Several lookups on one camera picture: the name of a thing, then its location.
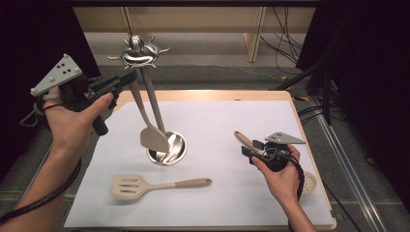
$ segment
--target person's right hand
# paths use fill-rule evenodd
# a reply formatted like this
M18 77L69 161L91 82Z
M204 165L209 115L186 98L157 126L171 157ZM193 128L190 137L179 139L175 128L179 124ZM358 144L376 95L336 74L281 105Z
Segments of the person's right hand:
M292 145L288 145L290 155L296 160L299 160L301 154ZM298 170L293 163L288 162L286 166L279 172L273 172L266 164L256 158L252 157L254 165L262 172L268 183L269 191L277 199L279 204L285 201L298 201L297 190L299 184Z

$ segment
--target slotted spatula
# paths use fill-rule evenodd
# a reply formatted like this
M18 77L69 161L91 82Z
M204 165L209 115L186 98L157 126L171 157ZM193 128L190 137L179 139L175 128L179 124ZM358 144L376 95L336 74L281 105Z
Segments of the slotted spatula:
M151 185L138 175L118 175L114 177L111 187L111 195L126 200L134 200L141 197L145 192L158 189L193 188L211 185L208 178L192 179L181 182Z

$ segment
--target gray carpet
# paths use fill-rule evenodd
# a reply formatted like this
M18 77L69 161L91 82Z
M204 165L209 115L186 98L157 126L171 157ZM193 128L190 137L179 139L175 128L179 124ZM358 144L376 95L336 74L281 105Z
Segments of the gray carpet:
M113 75L120 71L121 67L101 67L102 75ZM288 72L298 71L287 68ZM198 67L198 66L163 66L160 69L152 70L152 79L156 90L162 89L244 89L244 90L267 90L280 85L280 82L273 80L266 75L252 74L265 73L273 77L279 77L283 73L279 69L269 67L247 67L245 71L227 69L222 67ZM304 96L304 88L307 81L301 81L293 86L289 92L294 96ZM298 111L311 106L309 101L294 101ZM348 158L353 163L355 170L365 185L368 194L374 201L380 216L388 231L410 231L410 216L401 204L395 192L387 182L383 173L365 161L366 150L361 144L361 139L354 129L344 119L341 109L333 108L333 129L337 133L340 143L345 149ZM301 120L313 115L304 115ZM10 171L7 178L0 186L0 214L9 211L18 200L19 196L29 185L31 177L44 158L51 137L49 132L43 127L36 128L36 136L31 141L31 145L18 159L17 163ZM364 213L359 206L348 182L335 157L318 120L312 118L304 123L304 131L309 142L310 149L315 158L321 177L330 190L335 194L348 214L356 221L362 231L371 231ZM57 231L71 231L63 228L65 218L73 203L73 194L79 187L82 176L91 160L94 148L98 142L98 137L93 134L90 146L83 158L83 168L80 176L70 187L67 198L61 212ZM337 218L337 229L335 231L356 231L352 222L348 219L334 197L329 193L334 215Z

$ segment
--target wooden handle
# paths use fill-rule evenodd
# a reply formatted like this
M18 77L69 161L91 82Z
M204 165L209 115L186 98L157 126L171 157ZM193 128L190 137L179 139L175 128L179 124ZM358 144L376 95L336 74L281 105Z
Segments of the wooden handle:
M246 136L244 136L241 132L239 131L235 131L235 136L239 139L239 141L241 141L246 147L248 147L249 149L253 150L255 153L259 154L259 155L263 155L263 151L253 147L252 141L250 141L250 139L248 139Z
M208 178L192 179L188 181L175 182L175 188L205 187L211 185L212 180Z

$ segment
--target table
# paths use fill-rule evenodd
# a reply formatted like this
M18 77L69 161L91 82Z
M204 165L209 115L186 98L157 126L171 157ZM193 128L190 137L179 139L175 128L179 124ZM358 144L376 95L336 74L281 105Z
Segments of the table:
M123 92L117 109L106 121L109 133L97 144L66 226L144 231L285 229L285 214L269 193L263 176L241 155L241 143L232 127L261 140L274 132L270 127L274 122L279 131L307 141L290 95L284 91L214 90L156 94L165 128L187 139L187 155L171 166L151 163L138 139L145 125L131 93ZM143 91L142 96L148 99ZM269 115L274 121L266 121L264 109L280 112ZM136 120L130 120L134 114ZM257 119L244 123L246 115ZM321 183L308 144L295 146L301 152L304 170L314 173ZM199 177L211 178L213 183L207 188L158 190L136 201L118 201L109 195L115 174L140 174L153 184ZM336 227L322 185L303 196L301 205L318 229Z

